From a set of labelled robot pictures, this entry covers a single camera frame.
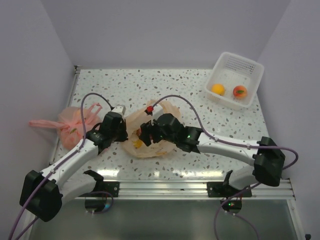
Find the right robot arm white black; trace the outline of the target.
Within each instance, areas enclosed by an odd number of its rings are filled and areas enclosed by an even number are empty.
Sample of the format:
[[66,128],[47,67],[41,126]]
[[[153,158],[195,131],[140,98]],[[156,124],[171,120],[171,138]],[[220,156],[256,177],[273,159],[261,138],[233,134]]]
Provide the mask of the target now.
[[184,126],[172,114],[164,113],[141,124],[138,138],[146,146],[167,141],[187,153],[220,155],[245,163],[246,167],[226,174],[222,189],[227,196],[235,196],[257,183],[270,187],[280,184],[285,156],[269,137],[259,141],[227,142],[225,137],[209,136],[203,129]]

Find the small brown fruit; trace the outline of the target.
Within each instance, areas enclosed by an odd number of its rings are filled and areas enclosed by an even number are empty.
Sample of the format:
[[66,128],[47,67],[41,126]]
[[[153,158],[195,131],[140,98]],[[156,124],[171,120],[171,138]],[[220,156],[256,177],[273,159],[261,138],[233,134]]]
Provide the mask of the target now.
[[211,87],[211,92],[214,94],[217,94],[219,96],[224,96],[225,95],[225,87],[220,83],[213,84]]

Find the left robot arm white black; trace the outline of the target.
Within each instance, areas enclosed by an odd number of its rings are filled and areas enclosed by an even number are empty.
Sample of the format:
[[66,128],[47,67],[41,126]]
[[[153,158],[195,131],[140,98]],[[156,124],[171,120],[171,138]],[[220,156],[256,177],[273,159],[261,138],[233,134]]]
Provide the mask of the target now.
[[70,177],[85,163],[98,156],[114,142],[128,139],[124,118],[125,107],[116,106],[99,125],[91,129],[80,142],[55,164],[40,172],[30,171],[24,179],[19,204],[44,222],[52,220],[64,203],[86,193],[99,196],[103,193],[103,177],[89,170],[84,173],[81,187],[72,190],[66,186]]

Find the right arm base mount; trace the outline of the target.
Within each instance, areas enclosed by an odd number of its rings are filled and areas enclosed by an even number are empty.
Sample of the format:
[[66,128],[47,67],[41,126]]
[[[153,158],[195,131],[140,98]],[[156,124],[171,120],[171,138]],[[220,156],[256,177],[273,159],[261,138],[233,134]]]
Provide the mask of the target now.
[[[221,198],[220,203],[222,204],[226,199],[241,191],[229,184],[232,173],[232,170],[228,171],[223,181],[209,181],[206,183],[207,195],[209,198]],[[252,191],[247,190],[241,195],[238,195],[225,203],[222,206],[222,209],[229,213],[237,214],[241,211],[243,206],[242,198],[250,197],[252,197]]]

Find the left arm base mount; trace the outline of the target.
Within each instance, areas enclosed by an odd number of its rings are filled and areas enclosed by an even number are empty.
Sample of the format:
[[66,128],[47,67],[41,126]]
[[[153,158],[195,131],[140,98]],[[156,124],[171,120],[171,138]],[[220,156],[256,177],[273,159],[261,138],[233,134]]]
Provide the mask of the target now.
[[104,177],[93,170],[87,170],[85,175],[95,180],[94,188],[91,192],[85,193],[84,207],[92,215],[104,214],[114,205],[115,198],[119,196],[120,182],[105,181]]

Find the peach fruit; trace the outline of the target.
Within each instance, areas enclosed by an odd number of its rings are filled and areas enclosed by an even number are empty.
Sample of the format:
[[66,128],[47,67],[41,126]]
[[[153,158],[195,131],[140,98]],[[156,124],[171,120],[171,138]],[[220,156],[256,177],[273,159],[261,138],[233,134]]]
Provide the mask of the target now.
[[234,89],[233,89],[233,96],[236,98],[236,99],[244,99],[247,97],[248,95],[248,91],[247,91],[247,88],[244,87],[243,85],[238,85],[236,86]]

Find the orange plastic bag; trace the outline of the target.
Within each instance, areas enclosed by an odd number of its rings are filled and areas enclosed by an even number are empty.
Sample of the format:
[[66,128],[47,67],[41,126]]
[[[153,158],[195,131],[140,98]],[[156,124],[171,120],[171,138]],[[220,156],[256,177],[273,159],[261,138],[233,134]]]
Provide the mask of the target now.
[[175,148],[173,143],[162,140],[146,146],[139,140],[137,132],[140,131],[141,124],[147,123],[152,119],[150,115],[146,115],[144,110],[144,108],[141,108],[125,117],[128,140],[121,143],[122,148],[136,158],[160,157],[170,153]]

